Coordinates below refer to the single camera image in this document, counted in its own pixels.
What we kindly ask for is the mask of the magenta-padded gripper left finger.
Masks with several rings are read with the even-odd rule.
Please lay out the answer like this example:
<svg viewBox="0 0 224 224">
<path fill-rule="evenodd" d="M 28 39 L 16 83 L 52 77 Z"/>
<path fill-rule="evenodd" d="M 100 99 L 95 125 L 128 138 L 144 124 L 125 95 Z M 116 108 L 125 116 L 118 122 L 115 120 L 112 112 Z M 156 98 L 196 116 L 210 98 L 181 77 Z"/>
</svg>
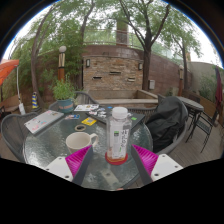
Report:
<svg viewBox="0 0 224 224">
<path fill-rule="evenodd" d="M 81 186 L 92 156 L 93 147 L 89 145 L 67 157 L 57 157 L 45 170 Z"/>
</svg>

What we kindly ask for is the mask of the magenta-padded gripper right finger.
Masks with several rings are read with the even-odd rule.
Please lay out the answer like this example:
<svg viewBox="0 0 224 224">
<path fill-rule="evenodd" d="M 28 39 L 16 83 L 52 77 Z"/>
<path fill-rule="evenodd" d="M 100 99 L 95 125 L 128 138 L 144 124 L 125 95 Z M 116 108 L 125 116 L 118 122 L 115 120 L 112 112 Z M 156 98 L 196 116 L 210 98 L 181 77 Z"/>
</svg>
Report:
<svg viewBox="0 0 224 224">
<path fill-rule="evenodd" d="M 182 166 L 167 154 L 157 155 L 137 145 L 131 146 L 131 155 L 143 185 L 148 185 L 182 169 Z"/>
</svg>

